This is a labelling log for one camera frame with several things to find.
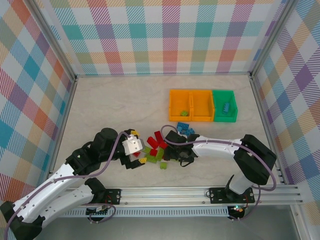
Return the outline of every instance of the plaid wall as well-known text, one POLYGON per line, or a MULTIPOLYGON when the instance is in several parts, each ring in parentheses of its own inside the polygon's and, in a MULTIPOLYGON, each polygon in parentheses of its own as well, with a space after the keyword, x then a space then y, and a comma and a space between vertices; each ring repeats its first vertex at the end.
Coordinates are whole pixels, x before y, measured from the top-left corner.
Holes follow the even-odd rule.
POLYGON ((290 184, 320 236, 320 1, 300 0, 257 75, 290 184))
POLYGON ((281 16, 281 13, 284 10, 284 7, 285 7, 287 1, 288 0, 281 0, 281 3, 280 3, 280 5, 279 5, 279 7, 278 7, 278 9, 277 9, 277 11, 276 11, 276 13, 274 15, 269 27, 268 27, 268 30, 264 34, 264 37, 263 37, 263 39, 262 39, 262 41, 260 43, 259 49, 256 51, 256 54, 255 54, 255 56, 253 58, 253 61, 252 61, 251 65, 250 65, 249 72, 252 72, 252 70, 253 70, 253 68, 254 68, 254 66, 255 66, 255 64, 256 64, 259 56, 260 56, 260 53, 261 53, 262 49, 264 49, 264 47, 266 46, 266 44, 267 44, 267 42, 269 40, 270 34, 271 34, 272 30, 275 28, 276 23, 279 20, 279 18, 281 16))
POLYGON ((72 82, 23 0, 0 6, 1 204, 43 181, 72 82))
POLYGON ((75 72, 99 75, 248 72, 281 0, 37 2, 75 72))

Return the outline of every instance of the orange bin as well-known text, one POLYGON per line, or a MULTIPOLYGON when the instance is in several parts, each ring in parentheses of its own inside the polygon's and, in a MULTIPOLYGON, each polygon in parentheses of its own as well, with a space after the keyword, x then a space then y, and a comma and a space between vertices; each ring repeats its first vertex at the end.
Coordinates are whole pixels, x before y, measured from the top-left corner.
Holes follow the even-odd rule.
POLYGON ((173 122, 213 122, 215 105, 212 90, 171 89, 169 120, 173 122))

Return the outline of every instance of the toy block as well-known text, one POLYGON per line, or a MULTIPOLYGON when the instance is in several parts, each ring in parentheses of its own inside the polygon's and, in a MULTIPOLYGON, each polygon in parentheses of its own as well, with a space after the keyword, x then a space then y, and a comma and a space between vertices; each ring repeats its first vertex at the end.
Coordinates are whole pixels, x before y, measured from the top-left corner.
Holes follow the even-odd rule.
POLYGON ((166 162, 160 162, 160 169, 167 169, 167 163, 166 162))
POLYGON ((152 136, 150 136, 146 142, 150 144, 153 149, 159 147, 159 143, 152 136))
POLYGON ((149 152, 149 154, 150 154, 151 156, 154 156, 154 157, 157 155, 157 153, 158 153, 158 151, 155 150, 155 149, 151 149, 151 151, 149 152))
POLYGON ((163 155, 165 153, 165 150, 163 150, 162 148, 160 148, 155 156, 155 159, 157 159, 158 161, 161 161, 163 155))
POLYGON ((187 111, 182 111, 181 113, 180 113, 180 115, 181 116, 183 116, 183 117, 186 117, 186 116, 188 116, 188 112, 187 111))
POLYGON ((223 107, 223 113, 224 114, 227 114, 229 112, 229 106, 230 106, 230 103, 229 102, 226 102, 224 104, 224 107, 223 107))
POLYGON ((159 144, 159 147, 162 148, 162 149, 166 149, 166 148, 168 147, 168 144, 166 144, 166 143, 163 141, 163 142, 161 142, 161 143, 159 144))
POLYGON ((164 141, 164 139, 162 138, 161 136, 161 133, 160 131, 156 131, 154 132, 154 135, 155 135, 155 139, 158 143, 162 143, 164 141))
POLYGON ((131 134, 132 135, 137 135, 138 137, 140 136, 140 134, 137 131, 134 131, 134 130, 131 131, 131 134))
POLYGON ((154 156, 151 156, 151 155, 147 155, 146 156, 146 161, 147 162, 150 162, 150 163, 153 163, 153 164, 156 164, 157 163, 157 160, 154 156))
POLYGON ((140 151, 138 151, 138 152, 135 152, 135 153, 132 153, 132 155, 134 155, 135 157, 138 157, 139 155, 140 155, 140 151))
POLYGON ((146 154, 149 154, 151 151, 151 148, 148 147, 148 146, 144 146, 144 149, 142 150, 142 152, 146 153, 146 154))
POLYGON ((184 130, 188 130, 189 129, 189 124, 183 123, 183 122, 178 122, 177 127, 181 127, 184 130))
POLYGON ((187 136, 187 137, 189 137, 191 134, 194 134, 195 133, 195 131, 192 129, 192 128, 190 128, 189 130, 187 130, 187 131, 185 131, 185 135, 187 136))
POLYGON ((147 162, 147 158, 146 158, 146 157, 140 158, 140 159, 139 159, 139 162, 140 162, 141 164, 145 164, 145 163, 147 162))

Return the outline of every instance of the lime green block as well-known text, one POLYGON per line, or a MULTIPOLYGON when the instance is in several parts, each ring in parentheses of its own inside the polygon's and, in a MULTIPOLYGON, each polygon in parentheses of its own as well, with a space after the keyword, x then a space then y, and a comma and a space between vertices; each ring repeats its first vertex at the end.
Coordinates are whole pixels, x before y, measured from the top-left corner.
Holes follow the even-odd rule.
POLYGON ((167 169, 167 163, 166 162, 160 162, 160 169, 167 169))
POLYGON ((182 111, 180 115, 186 117, 189 115, 189 113, 187 111, 182 111))
POLYGON ((153 163, 153 164, 156 164, 156 163, 157 163, 156 157, 151 156, 151 155, 146 155, 145 157, 146 157, 146 161, 147 161, 147 162, 150 162, 150 163, 153 163))
POLYGON ((145 147, 144 147, 144 150, 142 150, 142 152, 144 152, 144 153, 146 153, 146 154, 149 154, 150 151, 151 151, 151 148, 148 147, 148 146, 145 146, 145 147))
POLYGON ((165 150, 163 150, 162 148, 160 148, 158 150, 158 152, 156 153, 155 159, 158 161, 161 161, 163 155, 165 154, 165 150))

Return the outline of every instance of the green bin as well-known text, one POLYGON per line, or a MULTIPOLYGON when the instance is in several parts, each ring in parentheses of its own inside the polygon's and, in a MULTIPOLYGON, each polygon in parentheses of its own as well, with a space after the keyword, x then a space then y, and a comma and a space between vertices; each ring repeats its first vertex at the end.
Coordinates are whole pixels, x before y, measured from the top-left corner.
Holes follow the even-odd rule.
POLYGON ((238 115, 238 107, 234 91, 213 90, 213 102, 215 107, 214 122, 235 123, 238 115), (229 111, 224 113, 225 104, 229 103, 229 111))

